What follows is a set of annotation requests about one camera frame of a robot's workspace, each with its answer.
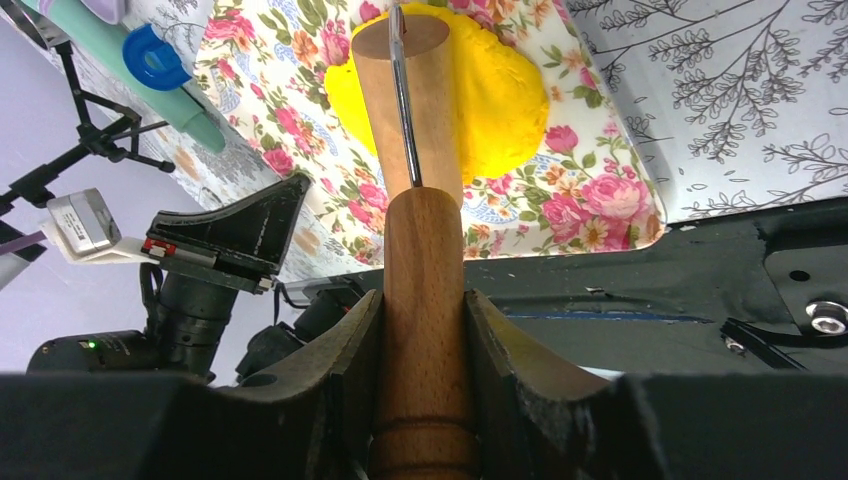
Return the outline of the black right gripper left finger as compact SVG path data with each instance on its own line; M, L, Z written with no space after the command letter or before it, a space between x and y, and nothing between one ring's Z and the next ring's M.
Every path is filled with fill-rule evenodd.
M1 379L5 479L362 479L383 297L236 387L181 374Z

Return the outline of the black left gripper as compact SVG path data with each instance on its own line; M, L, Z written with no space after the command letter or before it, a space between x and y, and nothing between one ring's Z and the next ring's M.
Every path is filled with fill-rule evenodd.
M310 186L297 173L215 210L161 211L147 230L144 252L160 262L179 260L247 279L276 275ZM157 367L211 383L239 291L152 263L140 265L139 281L144 337Z

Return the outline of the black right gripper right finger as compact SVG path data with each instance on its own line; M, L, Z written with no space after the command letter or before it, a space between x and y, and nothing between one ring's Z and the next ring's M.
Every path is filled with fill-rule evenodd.
M625 375L564 360L481 292L464 312L486 479L843 479L847 379Z

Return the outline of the wooden dough roller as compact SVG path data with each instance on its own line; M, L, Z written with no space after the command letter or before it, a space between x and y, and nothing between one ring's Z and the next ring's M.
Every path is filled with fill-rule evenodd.
M449 26L393 4L352 43L389 204L372 479L475 479Z

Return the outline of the floral rectangular tray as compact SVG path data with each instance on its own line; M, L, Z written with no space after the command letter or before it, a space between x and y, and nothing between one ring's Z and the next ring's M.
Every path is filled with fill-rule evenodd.
M602 253L654 243L665 212L566 9L557 1L407 1L468 15L539 69L549 101L535 155L462 196L470 259ZM388 193L350 42L384 1L217 1L195 62L202 89L276 173L304 173L330 245L383 262Z

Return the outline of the yellow dough piece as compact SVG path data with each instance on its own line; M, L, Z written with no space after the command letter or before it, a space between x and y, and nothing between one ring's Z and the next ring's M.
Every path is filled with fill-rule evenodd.
M450 27L463 184L501 177L532 158L549 114L535 64L468 15L421 3L406 4L403 11L407 19L434 17Z

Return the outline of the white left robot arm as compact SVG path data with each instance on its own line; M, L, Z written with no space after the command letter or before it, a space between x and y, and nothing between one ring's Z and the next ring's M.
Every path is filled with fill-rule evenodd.
M278 275L311 181L279 181L221 208L158 212L144 238L121 234L88 189L47 203L42 235L71 263L139 267L143 330L46 341L28 371L156 371L214 379L211 366L240 293L291 298Z

